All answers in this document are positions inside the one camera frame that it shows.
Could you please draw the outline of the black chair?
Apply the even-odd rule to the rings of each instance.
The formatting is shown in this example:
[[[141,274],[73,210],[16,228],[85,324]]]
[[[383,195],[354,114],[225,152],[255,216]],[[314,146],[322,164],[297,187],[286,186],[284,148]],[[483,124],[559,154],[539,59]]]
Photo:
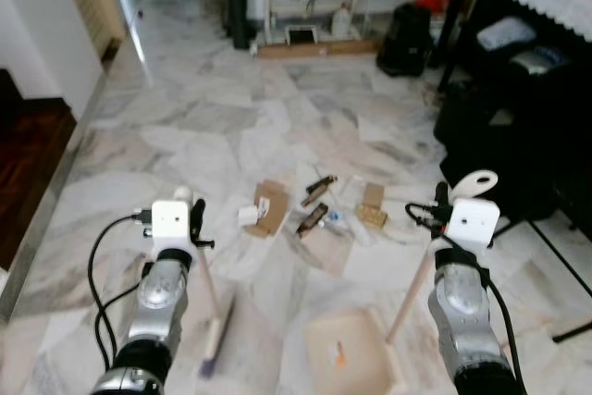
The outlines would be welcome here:
[[[528,75],[509,65],[515,54],[551,45],[571,64],[546,75]],[[549,248],[583,292],[575,301],[591,309],[589,280],[544,230],[555,215],[574,231],[587,221],[580,204],[589,193],[583,150],[591,133],[591,86],[583,45],[518,43],[486,51],[474,39],[452,59],[464,72],[444,92],[435,134],[447,149],[441,172],[458,182],[470,171],[499,176],[487,198],[500,206],[510,229],[523,228]]]

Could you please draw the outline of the small cardboard box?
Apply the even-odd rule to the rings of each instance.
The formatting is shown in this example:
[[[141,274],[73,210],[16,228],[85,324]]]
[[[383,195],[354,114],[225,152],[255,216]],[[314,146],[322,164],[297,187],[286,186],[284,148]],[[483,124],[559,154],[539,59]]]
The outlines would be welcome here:
[[[361,201],[355,206],[355,214],[368,228],[381,230],[389,220],[389,214],[382,209],[385,188],[380,184],[367,182],[361,192]]]

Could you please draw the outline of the wooden long-handled brush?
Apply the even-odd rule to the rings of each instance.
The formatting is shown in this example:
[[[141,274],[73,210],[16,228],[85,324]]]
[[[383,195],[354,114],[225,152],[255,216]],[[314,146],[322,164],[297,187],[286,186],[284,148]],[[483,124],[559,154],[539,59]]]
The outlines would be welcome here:
[[[196,201],[193,191],[185,185],[175,189],[173,199],[187,202],[190,209]],[[228,324],[231,323],[234,298],[236,298],[236,289],[231,282],[225,282],[221,288],[216,285],[206,251],[208,250],[196,250],[195,253],[195,259],[198,260],[196,271],[200,272],[204,284],[204,295],[206,295],[208,306],[210,306],[208,337],[206,344],[204,344],[203,361],[199,370],[199,377],[203,379],[208,379],[215,373],[218,357],[223,350],[223,343],[228,334]]]

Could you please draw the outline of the light brown snack wrapper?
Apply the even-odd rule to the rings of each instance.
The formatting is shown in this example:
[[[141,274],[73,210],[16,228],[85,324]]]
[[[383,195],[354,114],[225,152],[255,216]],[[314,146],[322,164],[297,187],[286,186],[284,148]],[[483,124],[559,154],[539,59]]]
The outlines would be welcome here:
[[[321,177],[321,179],[317,180],[316,182],[309,184],[307,188],[305,188],[305,195],[304,199],[301,200],[301,206],[309,206],[313,204],[318,199],[321,199],[326,192],[329,192],[331,184],[337,182],[338,176],[335,175],[328,175],[325,177]]]

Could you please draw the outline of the wooden long-handled dustpan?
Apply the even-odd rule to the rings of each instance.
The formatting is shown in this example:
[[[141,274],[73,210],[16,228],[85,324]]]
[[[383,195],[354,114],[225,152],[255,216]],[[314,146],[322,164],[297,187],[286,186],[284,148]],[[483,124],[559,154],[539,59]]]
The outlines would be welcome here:
[[[490,170],[477,170],[451,187],[456,199],[483,199],[498,183]],[[428,311],[435,320],[441,361],[458,395],[522,395],[516,354],[506,354],[491,324],[491,303],[506,309],[478,253],[444,242],[428,244],[396,322],[381,332],[376,315],[354,309],[310,320],[304,331],[314,389],[318,395],[389,395],[396,375],[393,343],[402,320],[424,282],[431,281]],[[350,368],[331,368],[327,344],[347,339],[355,345]]]

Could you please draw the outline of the wooden base plank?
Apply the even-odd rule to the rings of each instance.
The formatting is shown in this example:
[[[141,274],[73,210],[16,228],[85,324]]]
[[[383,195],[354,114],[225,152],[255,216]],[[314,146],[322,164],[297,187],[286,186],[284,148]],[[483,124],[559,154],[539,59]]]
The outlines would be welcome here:
[[[367,56],[379,51],[381,44],[381,40],[373,39],[333,41],[333,43],[270,43],[259,45],[253,55],[261,58]]]

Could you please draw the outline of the black table frame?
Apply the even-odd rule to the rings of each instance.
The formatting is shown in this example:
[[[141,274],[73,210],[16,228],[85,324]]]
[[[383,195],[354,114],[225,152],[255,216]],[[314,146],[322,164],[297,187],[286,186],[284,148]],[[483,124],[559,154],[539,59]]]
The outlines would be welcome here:
[[[428,61],[428,64],[432,67],[444,67],[437,86],[438,93],[444,93],[447,90],[451,75],[453,74],[453,70],[455,70],[455,62],[452,61],[452,49],[453,45],[455,45],[456,37],[460,35],[461,14],[466,2],[468,0],[448,0],[438,43],[435,49],[433,49],[431,60]]]

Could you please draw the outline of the grey blue bag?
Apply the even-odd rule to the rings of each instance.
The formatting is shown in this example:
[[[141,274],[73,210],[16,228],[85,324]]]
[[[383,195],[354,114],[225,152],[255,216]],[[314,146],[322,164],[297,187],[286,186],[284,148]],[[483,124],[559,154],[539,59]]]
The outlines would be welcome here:
[[[500,48],[518,43],[532,43],[537,32],[521,18],[507,16],[490,26],[483,28],[476,35],[476,40],[486,51],[499,51]]]

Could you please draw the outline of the tall black cylinder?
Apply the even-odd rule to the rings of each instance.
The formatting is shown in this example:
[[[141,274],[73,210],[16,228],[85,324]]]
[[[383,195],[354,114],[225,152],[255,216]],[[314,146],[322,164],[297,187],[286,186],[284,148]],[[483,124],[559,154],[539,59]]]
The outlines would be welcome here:
[[[253,28],[248,20],[248,0],[226,0],[224,28],[233,48],[249,51],[253,43]]]

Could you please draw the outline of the white crumpled paper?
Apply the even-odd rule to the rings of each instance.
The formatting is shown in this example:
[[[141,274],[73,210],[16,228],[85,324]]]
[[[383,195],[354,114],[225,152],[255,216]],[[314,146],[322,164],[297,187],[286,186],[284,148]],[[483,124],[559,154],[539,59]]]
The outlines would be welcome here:
[[[258,206],[241,206],[237,212],[237,223],[240,227],[250,227],[255,225],[261,218],[265,210],[261,210]]]

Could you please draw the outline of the flat brown cardboard piece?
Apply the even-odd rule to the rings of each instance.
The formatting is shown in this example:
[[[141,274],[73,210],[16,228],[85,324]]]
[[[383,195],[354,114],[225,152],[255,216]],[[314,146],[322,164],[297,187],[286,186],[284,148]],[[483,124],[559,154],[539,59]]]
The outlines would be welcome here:
[[[289,196],[282,183],[271,179],[263,180],[255,187],[253,206],[255,220],[245,227],[248,234],[257,238],[267,238],[278,233],[287,213]]]

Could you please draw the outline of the white packet orange mark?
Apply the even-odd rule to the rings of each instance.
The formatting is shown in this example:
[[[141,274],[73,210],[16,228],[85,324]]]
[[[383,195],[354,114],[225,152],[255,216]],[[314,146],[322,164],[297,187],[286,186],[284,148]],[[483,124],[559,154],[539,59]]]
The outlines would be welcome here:
[[[347,339],[331,339],[327,344],[328,361],[333,369],[350,368],[355,345]]]

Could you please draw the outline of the black bag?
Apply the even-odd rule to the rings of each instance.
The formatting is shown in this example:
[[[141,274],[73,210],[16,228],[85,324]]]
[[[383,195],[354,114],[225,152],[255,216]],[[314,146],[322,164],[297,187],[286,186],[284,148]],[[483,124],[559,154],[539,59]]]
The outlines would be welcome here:
[[[426,7],[414,3],[398,6],[377,52],[377,69],[390,77],[422,74],[433,49],[430,22]]]

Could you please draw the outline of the dark wooden staircase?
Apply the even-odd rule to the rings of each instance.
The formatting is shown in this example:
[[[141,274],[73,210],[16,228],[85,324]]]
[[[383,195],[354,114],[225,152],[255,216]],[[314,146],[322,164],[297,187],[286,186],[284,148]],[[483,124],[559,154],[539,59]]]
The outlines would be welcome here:
[[[0,68],[0,269],[11,271],[76,126],[63,99],[26,99]]]

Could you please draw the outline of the small dark picture frame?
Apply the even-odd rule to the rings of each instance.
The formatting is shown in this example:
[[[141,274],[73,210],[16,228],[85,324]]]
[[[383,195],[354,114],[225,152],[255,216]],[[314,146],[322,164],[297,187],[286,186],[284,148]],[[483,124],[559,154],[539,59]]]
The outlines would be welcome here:
[[[318,30],[310,26],[292,26],[285,28],[287,45],[313,44],[318,41]]]

